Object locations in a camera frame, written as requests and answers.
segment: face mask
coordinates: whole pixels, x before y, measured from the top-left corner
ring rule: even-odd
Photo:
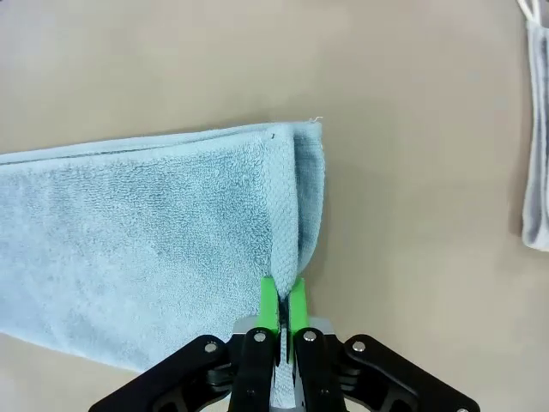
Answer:
[[[546,4],[545,0],[532,0],[530,9],[525,0],[517,2],[527,18],[534,112],[528,183],[522,210],[522,241],[534,249],[549,251],[549,29],[541,25],[541,16],[544,14],[542,8]]]

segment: beige table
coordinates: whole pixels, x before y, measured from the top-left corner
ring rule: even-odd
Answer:
[[[314,313],[483,411],[545,412],[526,62],[514,0],[3,0],[0,151],[324,116]],[[0,410],[85,411],[131,376],[0,336]]]

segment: white ear loop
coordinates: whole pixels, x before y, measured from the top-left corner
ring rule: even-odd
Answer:
[[[526,16],[527,20],[533,21],[534,23],[541,24],[541,12],[540,12],[540,1],[544,0],[531,0],[532,9],[526,3],[526,0],[516,0],[519,7],[522,10],[522,13]]]

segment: folded towel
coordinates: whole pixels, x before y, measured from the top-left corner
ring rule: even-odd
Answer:
[[[525,245],[549,251],[549,208],[547,208],[547,101],[549,30],[536,21],[528,21],[528,54],[532,78],[534,127],[526,196],[522,210],[522,241]]]
[[[0,331],[137,371],[229,338],[262,277],[284,296],[311,258],[320,137],[311,121],[0,155]]]

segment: silver screw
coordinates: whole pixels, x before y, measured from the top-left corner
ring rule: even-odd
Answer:
[[[212,352],[215,352],[217,350],[217,343],[210,342],[204,347],[204,350],[211,354]]]
[[[363,342],[357,341],[357,342],[353,343],[353,350],[355,352],[364,352],[365,349],[366,349],[366,345],[364,345]]]
[[[317,339],[317,334],[315,332],[313,332],[312,330],[308,330],[306,331],[304,334],[303,334],[303,338],[307,341],[307,342],[312,342],[314,341],[315,339]]]
[[[256,342],[263,342],[265,339],[267,339],[267,336],[263,332],[257,332],[254,335],[254,341]]]

